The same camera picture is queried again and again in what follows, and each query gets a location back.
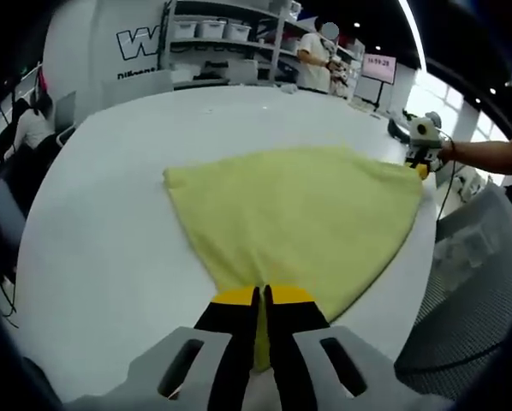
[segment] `person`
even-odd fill
[[[11,158],[7,183],[22,212],[27,215],[46,172],[60,152],[51,125],[40,109],[31,107],[23,98],[13,104],[12,124],[15,139],[5,152]]]
[[[316,33],[305,34],[298,47],[298,58],[301,61],[298,74],[298,87],[328,93],[330,90],[330,72],[336,64],[330,60],[330,53],[324,47],[321,37],[323,21],[315,19]]]
[[[13,124],[16,125],[15,139],[12,146],[5,152],[5,160],[10,158],[23,143],[35,150],[44,141],[45,146],[51,146],[55,139],[49,139],[54,136],[51,125],[47,122],[43,114],[34,107],[30,107],[24,98],[19,98],[13,104]]]
[[[445,163],[456,161],[489,173],[512,176],[512,140],[479,143],[447,141],[438,156]]]

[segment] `screen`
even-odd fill
[[[393,84],[395,81],[396,59],[378,54],[365,54],[362,75]]]

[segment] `white plastic bin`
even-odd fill
[[[258,81],[258,62],[256,60],[228,60],[225,77],[230,84],[253,84]]]
[[[202,39],[221,39],[225,21],[219,20],[203,20],[197,26],[197,37]]]
[[[175,21],[174,39],[192,39],[195,37],[197,21]]]
[[[229,23],[225,27],[223,37],[228,40],[247,41],[248,34],[250,33],[250,26],[243,26],[242,24]]]

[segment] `white table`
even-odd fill
[[[338,98],[269,87],[170,92],[89,117],[33,203],[18,262],[15,339],[63,401],[120,384],[129,362],[215,294],[163,188],[165,167],[300,145],[348,145],[401,163],[387,122]],[[337,324],[394,360],[432,262],[434,178],[411,234]]]

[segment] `yellow towel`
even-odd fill
[[[259,152],[170,168],[164,177],[219,292],[296,285],[315,298],[329,321],[395,256],[422,193],[414,170],[345,147]],[[269,365],[266,340],[262,318],[258,369]]]

